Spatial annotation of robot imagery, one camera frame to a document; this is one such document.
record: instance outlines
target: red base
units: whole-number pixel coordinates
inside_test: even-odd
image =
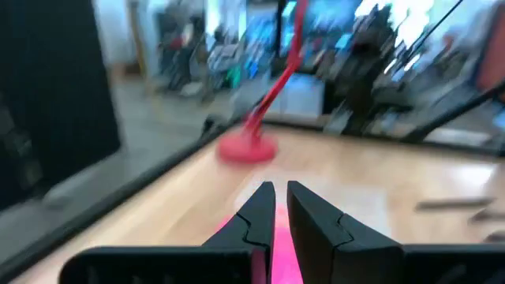
[[[277,143],[268,136],[253,139],[247,132],[225,135],[218,144],[218,155],[227,162],[261,163],[275,157]]]

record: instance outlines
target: equipment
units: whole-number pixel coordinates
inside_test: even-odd
[[[402,245],[299,182],[289,181],[287,187],[291,237],[304,283],[505,281],[502,246]],[[272,262],[274,225],[275,189],[264,182],[200,247],[92,248],[66,263],[60,283],[271,283],[273,271],[284,264]]]
[[[264,137],[260,133],[260,125],[268,107],[274,102],[284,85],[290,79],[301,63],[301,32],[308,0],[301,0],[297,7],[295,36],[291,47],[289,65],[275,86],[265,96],[260,106],[249,116],[245,127],[239,133],[231,133],[219,141],[219,156],[227,161],[239,163],[258,163],[275,157],[277,145],[272,138]]]

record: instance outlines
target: wooden table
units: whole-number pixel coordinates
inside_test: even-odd
[[[427,199],[495,196],[496,204],[502,204],[505,164],[500,160],[290,128],[272,127],[267,132],[279,141],[280,151],[271,163],[221,163],[212,142],[14,283],[56,283],[64,262],[90,247],[200,245],[265,180],[274,182],[280,206],[286,203],[287,181],[298,180],[401,242],[477,243],[505,228],[499,222],[469,224],[468,218],[477,209],[414,210],[417,202]]]

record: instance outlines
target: black frame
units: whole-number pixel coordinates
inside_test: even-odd
[[[155,166],[148,172],[144,173],[140,178],[124,186],[123,189],[118,190],[117,194],[109,196],[105,200],[102,200],[99,204],[92,207],[85,214],[81,215],[79,218],[74,219],[65,226],[61,226],[58,230],[54,231],[51,235],[48,235],[40,240],[38,240],[34,245],[26,248],[24,251],[20,252],[17,256],[12,259],[2,263],[0,265],[0,282],[8,282],[25,272],[31,266],[35,265],[45,256],[51,254],[59,246],[65,244],[67,241],[71,240],[73,237],[77,236],[79,233],[87,229],[90,225],[101,219],[104,215],[113,211],[116,207],[126,202],[130,197],[141,192],[153,181],[161,177],[168,170],[173,169],[179,163],[183,162],[193,154],[197,153],[201,148],[210,144],[213,140],[224,134],[229,129],[232,129],[236,125],[244,121],[245,115],[236,114],[234,115],[226,124],[215,125],[215,127],[209,132],[205,133],[197,142],[189,145],[186,149],[180,151],[176,155],[167,158],[164,162]],[[272,119],[265,119],[264,125],[272,126],[282,126],[293,129],[303,129],[311,132],[323,132],[323,126],[318,125],[304,125],[288,121],[278,121]],[[389,136],[376,136],[376,135],[364,135],[360,138],[365,138],[369,140],[378,140],[383,142],[393,142],[402,144],[412,144],[412,145],[422,145],[428,146],[430,148],[439,148],[452,151],[464,151],[470,154],[478,155],[492,155],[492,156],[505,156],[505,148],[502,148],[498,153],[495,151],[489,151],[482,148],[472,148],[467,146],[450,145],[450,144],[438,144],[433,142],[416,142],[416,141],[405,141],[402,139],[396,139]]]

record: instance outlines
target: desk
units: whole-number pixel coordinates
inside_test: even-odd
[[[100,245],[200,245],[264,180],[277,202],[298,180],[379,232],[408,243],[476,243],[505,223],[469,225],[476,210],[420,213],[427,199],[495,196],[505,200],[505,166],[497,159],[461,156],[401,144],[269,127],[277,157],[259,166],[231,166],[201,148],[83,233],[38,262],[14,283],[57,282],[64,262]]]

